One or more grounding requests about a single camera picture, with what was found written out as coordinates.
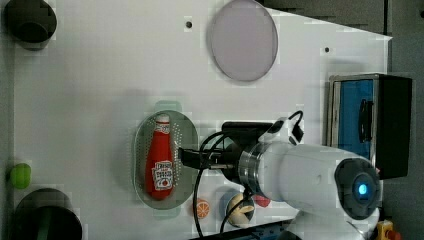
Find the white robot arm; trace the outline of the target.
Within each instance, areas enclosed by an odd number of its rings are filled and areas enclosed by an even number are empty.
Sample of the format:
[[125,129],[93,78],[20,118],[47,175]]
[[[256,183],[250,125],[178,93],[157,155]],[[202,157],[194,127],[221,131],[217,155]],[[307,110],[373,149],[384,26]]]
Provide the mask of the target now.
[[296,209],[278,240],[368,240],[376,227],[380,182],[369,160],[259,129],[225,130],[208,139],[214,142],[209,149],[179,148],[182,164],[219,169],[250,196]]

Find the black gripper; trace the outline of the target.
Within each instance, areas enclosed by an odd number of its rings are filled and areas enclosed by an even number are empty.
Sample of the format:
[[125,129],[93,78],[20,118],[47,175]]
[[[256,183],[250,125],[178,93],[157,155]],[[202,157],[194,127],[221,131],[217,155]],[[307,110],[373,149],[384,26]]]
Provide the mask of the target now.
[[239,174],[240,159],[258,142],[264,130],[224,130],[206,138],[199,152],[192,149],[178,149],[181,163],[193,169],[211,169],[220,165],[223,175],[231,182],[242,184]]

